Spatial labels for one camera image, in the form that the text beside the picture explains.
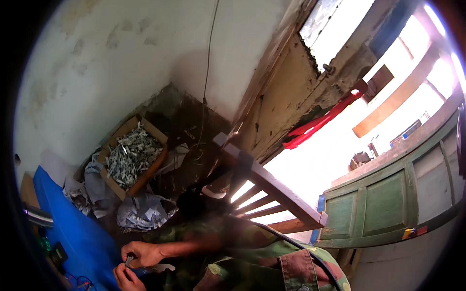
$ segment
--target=red cloth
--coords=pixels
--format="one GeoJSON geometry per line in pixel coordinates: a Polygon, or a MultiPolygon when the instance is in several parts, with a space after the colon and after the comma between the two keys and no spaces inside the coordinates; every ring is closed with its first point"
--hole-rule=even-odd
{"type": "Polygon", "coordinates": [[[304,141],[308,140],[315,132],[321,129],[325,124],[339,115],[345,108],[359,99],[363,94],[358,92],[356,95],[350,94],[347,98],[343,99],[341,102],[336,104],[329,112],[324,116],[316,118],[301,127],[293,130],[288,134],[288,136],[297,135],[290,142],[284,142],[283,147],[286,149],[295,149],[304,141]]]}

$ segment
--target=green door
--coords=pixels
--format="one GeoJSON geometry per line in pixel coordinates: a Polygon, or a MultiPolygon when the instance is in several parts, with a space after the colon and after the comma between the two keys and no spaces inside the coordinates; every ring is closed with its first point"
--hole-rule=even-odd
{"type": "Polygon", "coordinates": [[[458,112],[424,142],[387,164],[324,192],[323,248],[391,244],[431,231],[458,212],[464,181],[458,175],[458,112]]]}

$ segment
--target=person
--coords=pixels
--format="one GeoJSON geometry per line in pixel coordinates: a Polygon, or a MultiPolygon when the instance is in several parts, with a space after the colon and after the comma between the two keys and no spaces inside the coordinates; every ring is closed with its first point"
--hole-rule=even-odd
{"type": "Polygon", "coordinates": [[[136,255],[129,268],[121,263],[113,270],[123,291],[335,290],[309,252],[324,262],[341,290],[350,291],[345,274],[327,251],[299,242],[305,247],[300,250],[247,220],[224,217],[185,222],[145,239],[149,242],[134,241],[121,248],[123,261],[130,253],[136,255]],[[161,261],[175,270],[141,279],[131,270],[161,261]]]}

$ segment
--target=camouflage jacket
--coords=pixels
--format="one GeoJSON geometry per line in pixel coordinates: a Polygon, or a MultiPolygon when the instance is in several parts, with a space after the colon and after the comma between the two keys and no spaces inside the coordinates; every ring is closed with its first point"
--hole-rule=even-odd
{"type": "Polygon", "coordinates": [[[160,244],[180,241],[193,233],[213,231],[222,234],[225,248],[207,257],[184,257],[172,263],[175,271],[167,269],[161,273],[165,291],[335,290],[309,252],[326,264],[342,290],[350,291],[345,274],[327,251],[297,241],[306,248],[300,250],[248,221],[184,223],[164,230],[161,235],[148,235],[146,240],[160,244]]]}

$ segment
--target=hand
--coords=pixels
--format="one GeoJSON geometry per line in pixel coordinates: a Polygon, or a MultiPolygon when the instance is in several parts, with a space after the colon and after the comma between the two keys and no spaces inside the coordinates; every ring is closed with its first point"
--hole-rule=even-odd
{"type": "Polygon", "coordinates": [[[130,242],[121,248],[121,259],[126,262],[129,253],[134,253],[137,259],[130,262],[130,268],[150,267],[158,264],[164,256],[160,252],[159,244],[130,242]]]}
{"type": "Polygon", "coordinates": [[[113,269],[113,275],[115,276],[116,284],[122,291],[147,291],[143,282],[124,263],[119,264],[113,269]],[[125,272],[131,281],[128,280],[124,274],[125,272]]]}

